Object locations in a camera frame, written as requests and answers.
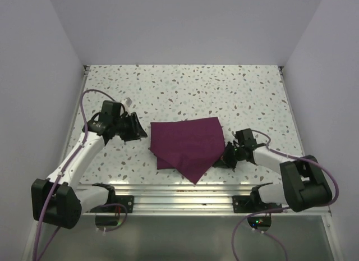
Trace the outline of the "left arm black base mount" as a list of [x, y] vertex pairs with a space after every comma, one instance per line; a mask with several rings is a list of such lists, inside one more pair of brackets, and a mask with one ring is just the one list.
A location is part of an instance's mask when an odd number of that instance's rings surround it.
[[[116, 195], [114, 200], [109, 202], [110, 204], [121, 204], [127, 209], [127, 213], [133, 212], [133, 207], [135, 204], [135, 198], [133, 195]], [[123, 208], [120, 208], [118, 205], [115, 206], [98, 206], [90, 211], [91, 213], [118, 213], [125, 212]]]

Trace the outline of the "purple surgical drape cloth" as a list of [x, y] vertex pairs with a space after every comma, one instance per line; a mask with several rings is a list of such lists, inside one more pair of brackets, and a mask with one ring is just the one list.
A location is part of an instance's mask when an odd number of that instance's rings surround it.
[[152, 122], [150, 126], [150, 151], [157, 157], [157, 169], [174, 168], [193, 184], [199, 182], [225, 150], [217, 117]]

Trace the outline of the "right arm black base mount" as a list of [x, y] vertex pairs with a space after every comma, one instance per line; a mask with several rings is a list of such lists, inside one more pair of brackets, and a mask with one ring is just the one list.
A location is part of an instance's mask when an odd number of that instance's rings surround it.
[[282, 206], [275, 203], [255, 203], [250, 196], [232, 196], [232, 207], [234, 213], [254, 213], [268, 209], [281, 209]]

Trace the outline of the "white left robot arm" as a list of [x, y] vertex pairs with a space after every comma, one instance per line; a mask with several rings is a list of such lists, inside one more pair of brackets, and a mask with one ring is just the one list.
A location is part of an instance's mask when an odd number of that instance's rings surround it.
[[146, 138], [147, 134], [135, 112], [93, 116], [85, 123], [70, 155], [46, 179], [33, 182], [31, 199], [36, 221], [72, 229], [83, 213], [96, 207], [110, 212], [116, 207], [114, 187], [110, 185], [95, 183], [84, 191], [76, 191], [89, 164], [115, 136], [128, 142]]

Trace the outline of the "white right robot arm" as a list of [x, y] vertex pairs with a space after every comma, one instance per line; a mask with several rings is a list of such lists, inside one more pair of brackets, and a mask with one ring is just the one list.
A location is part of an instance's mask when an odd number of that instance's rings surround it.
[[324, 169], [312, 155], [293, 156], [270, 148], [271, 139], [258, 143], [256, 130], [237, 131], [235, 140], [228, 142], [214, 167], [234, 170], [238, 162], [265, 167], [281, 176], [281, 183], [256, 185], [248, 196], [233, 196], [236, 213], [281, 212], [288, 207], [294, 212], [322, 207], [333, 201], [333, 193]]

